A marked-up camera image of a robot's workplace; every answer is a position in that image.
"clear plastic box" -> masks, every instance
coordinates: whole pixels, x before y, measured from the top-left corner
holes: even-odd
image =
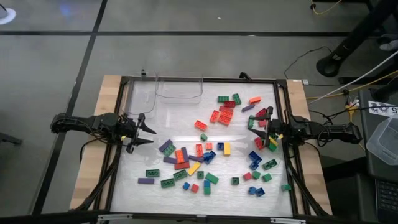
[[[366,148],[389,165],[398,165],[398,115],[381,122]]]

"green lego brick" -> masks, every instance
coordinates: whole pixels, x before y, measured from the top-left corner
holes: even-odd
[[[251,176],[253,177],[253,179],[258,179],[260,178],[261,174],[258,171],[253,171],[253,173],[251,173]]]
[[[174,150],[175,150],[175,146],[173,144],[171,144],[163,151],[163,154],[165,156],[169,156],[169,155],[171,155],[171,153],[174,152]]]
[[[276,160],[270,160],[268,162],[266,162],[265,164],[262,165],[262,168],[264,168],[264,170],[268,170],[273,168],[274,166],[276,166],[278,163],[276,163]]]
[[[216,177],[215,175],[213,175],[211,173],[207,173],[205,179],[209,180],[213,184],[217,184],[217,182],[218,182],[218,177]]]
[[[205,178],[205,172],[204,171],[198,171],[197,174],[198,174],[198,179]]]
[[[174,180],[178,181],[178,180],[181,180],[182,178],[188,177],[188,173],[185,170],[181,170],[181,171],[174,173],[173,176],[174,176]]]
[[[146,170],[145,171],[145,176],[146,177],[159,177],[160,176],[160,170]]]
[[[171,178],[171,179],[160,181],[160,185],[162,186],[162,188],[172,187],[172,186],[175,186],[175,182],[174,182],[174,179]]]
[[[224,103],[224,101],[228,101],[229,96],[218,96],[218,102],[219,103]]]
[[[200,140],[202,140],[202,141],[207,141],[207,136],[206,136],[205,133],[202,133],[202,134],[200,135]]]
[[[262,176],[262,179],[264,180],[264,182],[268,182],[270,180],[272,180],[272,177],[270,174],[266,174]]]
[[[284,185],[282,185],[282,190],[283,191],[292,190],[292,187],[289,184],[284,184]]]
[[[236,105],[242,104],[242,101],[241,101],[241,99],[240,99],[240,97],[239,97],[239,94],[237,94],[237,93],[233,94],[233,95],[232,95],[232,99],[234,99]]]

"white label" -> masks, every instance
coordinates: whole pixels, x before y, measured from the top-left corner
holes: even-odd
[[[368,106],[395,106],[388,103],[381,103],[375,101],[368,101]],[[380,107],[380,108],[370,108],[369,113],[381,115],[381,116],[394,116],[398,114],[398,107]]]

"lego brick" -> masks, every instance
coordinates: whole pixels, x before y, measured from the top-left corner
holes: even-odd
[[[200,165],[200,162],[194,163],[193,166],[188,170],[188,175],[192,175],[200,167]]]
[[[211,114],[210,122],[215,123],[218,119],[218,115],[220,115],[220,112],[217,110],[214,110],[213,113]]]
[[[191,156],[189,155],[189,159],[197,162],[203,162],[203,157]]]
[[[259,150],[264,148],[264,145],[262,143],[262,139],[260,137],[257,137],[254,139],[254,143],[256,143],[256,146]]]
[[[229,142],[224,142],[224,156],[231,155],[231,144]]]
[[[154,184],[154,178],[138,178],[138,184]]]
[[[205,133],[202,133],[202,134],[200,135],[200,140],[201,140],[201,141],[207,141],[207,135],[206,135]]]
[[[215,175],[213,175],[211,173],[207,173],[205,179],[209,180],[213,184],[217,184],[217,182],[218,182],[218,177],[216,177]]]
[[[268,182],[270,180],[272,180],[272,176],[270,174],[266,174],[262,176],[262,179],[264,182]]]
[[[231,184],[232,185],[238,185],[239,184],[239,177],[232,177]]]
[[[253,173],[251,173],[251,176],[253,177],[253,179],[258,179],[261,176],[261,173],[258,171],[253,171]]]
[[[250,180],[251,179],[251,173],[248,172],[248,173],[244,174],[243,175],[243,179],[244,180]]]
[[[223,142],[217,143],[217,150],[224,150],[224,143]]]
[[[234,108],[236,106],[235,101],[224,101],[224,106],[228,108]]]
[[[256,193],[256,190],[257,190],[257,189],[256,189],[255,187],[250,187],[250,188],[249,188],[249,191],[248,191],[248,192],[249,192],[249,195],[254,195],[254,194]]]
[[[235,101],[236,105],[242,104],[241,98],[239,97],[239,94],[235,93],[232,95],[232,99]]]
[[[158,169],[145,170],[145,176],[146,177],[160,177],[160,170],[158,170]]]
[[[196,184],[192,184],[191,191],[192,191],[193,193],[198,192],[198,189],[199,189],[199,186],[197,186]]]
[[[206,131],[207,125],[199,120],[195,122],[195,127],[199,130]]]
[[[171,144],[173,144],[173,142],[171,140],[167,140],[162,146],[159,147],[159,151],[163,152]]]
[[[213,143],[208,142],[206,143],[206,150],[212,150],[213,149]]]
[[[185,169],[185,168],[189,168],[189,161],[188,162],[183,162],[181,164],[174,164],[174,169],[175,170]]]
[[[250,103],[250,104],[253,104],[253,103],[258,103],[258,102],[260,102],[260,101],[261,101],[261,97],[260,97],[260,96],[257,96],[257,97],[251,98],[251,99],[249,100],[249,103]]]
[[[203,156],[203,146],[201,144],[197,144],[195,147],[197,150],[197,157],[202,157]]]
[[[256,190],[256,195],[258,197],[260,197],[261,195],[264,195],[264,190],[262,189],[262,187],[260,187],[259,189]]]
[[[198,171],[198,172],[197,172],[197,177],[198,177],[198,179],[203,179],[203,178],[205,178],[205,172],[203,172],[203,171]]]
[[[249,106],[245,106],[244,108],[242,108],[242,112],[248,111],[250,109],[252,109],[255,105],[249,105]]]
[[[175,158],[171,158],[171,157],[167,157],[167,156],[163,157],[163,162],[177,164],[177,160]]]
[[[271,168],[273,168],[274,166],[276,166],[278,163],[276,163],[275,159],[272,159],[268,162],[266,162],[265,164],[262,165],[262,168],[264,168],[264,170],[269,170]]]
[[[174,181],[181,180],[182,178],[188,177],[187,171],[181,170],[173,174]]]
[[[167,180],[162,180],[162,181],[160,181],[160,186],[162,188],[175,186],[174,179],[171,178],[171,179],[167,179]]]

